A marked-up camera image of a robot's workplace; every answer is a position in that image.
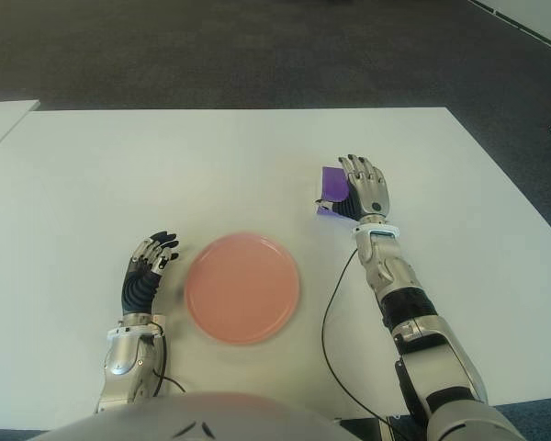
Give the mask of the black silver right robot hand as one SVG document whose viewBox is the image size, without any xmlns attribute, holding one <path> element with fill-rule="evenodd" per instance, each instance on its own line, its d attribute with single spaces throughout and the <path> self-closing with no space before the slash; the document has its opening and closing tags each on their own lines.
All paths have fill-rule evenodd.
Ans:
<svg viewBox="0 0 551 441">
<path fill-rule="evenodd" d="M 390 203 L 383 173 L 363 156 L 348 154 L 338 161 L 339 167 L 321 169 L 317 212 L 359 223 L 386 223 Z"/>
</svg>

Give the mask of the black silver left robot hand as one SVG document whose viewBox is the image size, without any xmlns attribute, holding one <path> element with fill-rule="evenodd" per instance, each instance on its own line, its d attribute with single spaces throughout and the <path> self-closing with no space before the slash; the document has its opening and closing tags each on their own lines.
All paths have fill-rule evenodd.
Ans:
<svg viewBox="0 0 551 441">
<path fill-rule="evenodd" d="M 124 315 L 152 313 L 152 304 L 161 284 L 163 272 L 179 253 L 175 233 L 157 232 L 144 239 L 133 252 L 121 290 Z"/>
</svg>

